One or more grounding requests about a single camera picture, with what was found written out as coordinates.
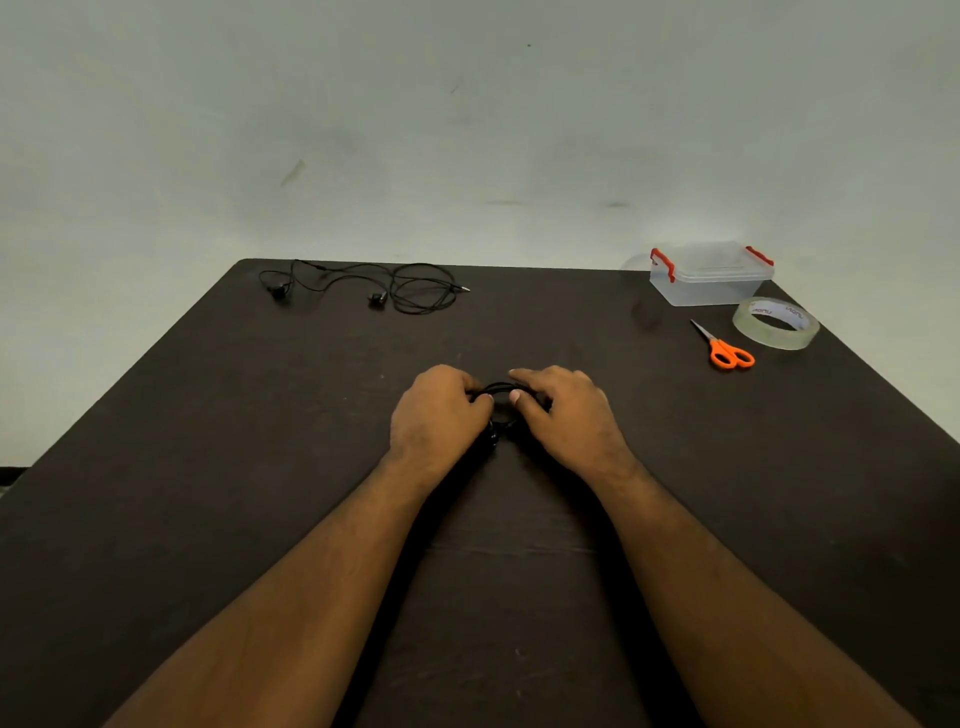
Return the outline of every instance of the left hand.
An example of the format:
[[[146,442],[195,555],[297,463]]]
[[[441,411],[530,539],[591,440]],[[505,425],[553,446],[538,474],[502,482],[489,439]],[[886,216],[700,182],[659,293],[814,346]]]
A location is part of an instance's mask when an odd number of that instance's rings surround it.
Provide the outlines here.
[[[412,469],[427,493],[444,479],[490,421],[493,397],[474,377],[441,364],[418,376],[390,420],[391,460]]]

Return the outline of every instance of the tape roll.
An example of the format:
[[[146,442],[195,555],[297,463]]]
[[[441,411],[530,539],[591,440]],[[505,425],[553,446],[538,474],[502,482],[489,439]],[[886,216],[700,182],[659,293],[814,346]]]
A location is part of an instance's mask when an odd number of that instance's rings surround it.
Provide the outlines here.
[[[771,316],[793,327],[772,327],[757,316]],[[765,347],[795,351],[805,349],[820,330],[820,322],[795,303],[757,297],[747,299],[736,308],[733,325],[740,333]]]

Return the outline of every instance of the black object in hands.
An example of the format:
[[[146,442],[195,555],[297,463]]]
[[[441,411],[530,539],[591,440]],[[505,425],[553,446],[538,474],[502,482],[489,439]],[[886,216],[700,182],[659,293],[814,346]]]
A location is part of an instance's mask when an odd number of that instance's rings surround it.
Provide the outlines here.
[[[504,435],[518,435],[527,429],[523,415],[517,412],[509,401],[502,402],[496,400],[496,395],[509,395],[515,389],[526,392],[543,407],[544,411],[550,411],[550,405],[553,403],[550,398],[539,392],[535,392],[526,384],[521,384],[517,381],[495,381],[493,384],[488,384],[479,392],[470,393],[470,401],[476,401],[481,395],[490,395],[493,397],[493,415],[487,424],[487,428],[480,434],[480,438],[486,438],[490,441],[491,445],[496,445],[497,441]]]

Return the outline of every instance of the transparent plastic box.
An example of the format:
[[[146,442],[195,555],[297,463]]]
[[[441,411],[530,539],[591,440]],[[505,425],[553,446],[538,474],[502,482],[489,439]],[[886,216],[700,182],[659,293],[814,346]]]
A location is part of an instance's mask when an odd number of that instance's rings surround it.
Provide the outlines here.
[[[773,260],[736,242],[661,245],[650,251],[650,282],[671,305],[740,303],[773,276]]]

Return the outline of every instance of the table surface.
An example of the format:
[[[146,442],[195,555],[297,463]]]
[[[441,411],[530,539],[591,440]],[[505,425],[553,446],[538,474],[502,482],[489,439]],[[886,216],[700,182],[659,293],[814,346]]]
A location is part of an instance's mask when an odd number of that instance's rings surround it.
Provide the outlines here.
[[[626,271],[454,268],[472,293],[428,316],[370,310],[364,281],[284,306],[271,267],[231,268],[0,499],[5,728],[99,725],[363,478],[440,362],[588,372],[721,541],[924,723],[960,724],[960,446],[828,330],[764,349],[733,306],[672,308]],[[694,313],[756,366],[711,368]],[[415,526],[338,725],[690,716],[602,509],[502,442]]]

